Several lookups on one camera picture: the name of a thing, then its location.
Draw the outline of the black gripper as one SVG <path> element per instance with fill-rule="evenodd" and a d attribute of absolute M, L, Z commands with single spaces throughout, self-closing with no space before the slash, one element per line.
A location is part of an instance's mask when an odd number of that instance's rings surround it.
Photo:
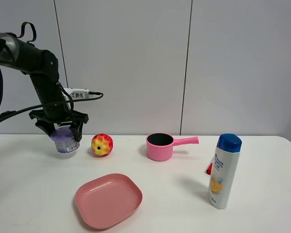
<path fill-rule="evenodd" d="M 41 129 L 48 137 L 55 131 L 54 124 L 71 124 L 71 130 L 74 139 L 80 142 L 82 139 L 83 124 L 87 123 L 89 117 L 87 114 L 73 110 L 68 113 L 64 109 L 46 108 L 42 110 L 32 110 L 29 113 L 31 119 L 37 119 L 35 126 Z"/>

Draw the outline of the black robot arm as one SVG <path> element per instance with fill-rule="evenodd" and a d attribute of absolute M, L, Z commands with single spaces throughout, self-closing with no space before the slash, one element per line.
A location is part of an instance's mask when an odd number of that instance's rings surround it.
<path fill-rule="evenodd" d="M 29 107 L 29 117 L 36 127 L 50 136 L 54 125 L 68 125 L 74 139 L 82 138 L 82 127 L 88 115 L 75 111 L 74 101 L 59 82 L 58 60 L 48 50 L 40 50 L 11 33 L 0 33 L 0 66 L 28 75 L 41 106 Z"/>

